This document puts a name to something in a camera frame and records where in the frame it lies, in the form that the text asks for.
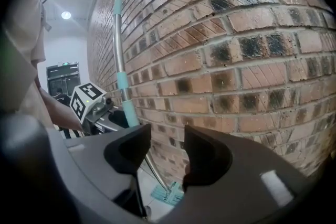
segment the brick wall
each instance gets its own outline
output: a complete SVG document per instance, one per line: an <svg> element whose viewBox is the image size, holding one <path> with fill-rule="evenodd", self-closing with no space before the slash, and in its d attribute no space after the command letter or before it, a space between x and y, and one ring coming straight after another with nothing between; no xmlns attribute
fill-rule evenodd
<svg viewBox="0 0 336 224"><path fill-rule="evenodd" d="M113 1L97 0L88 60L120 103ZM323 0L123 0L122 22L134 104L168 180L184 175L185 124L262 143L306 175L334 146L336 24Z"/></svg>

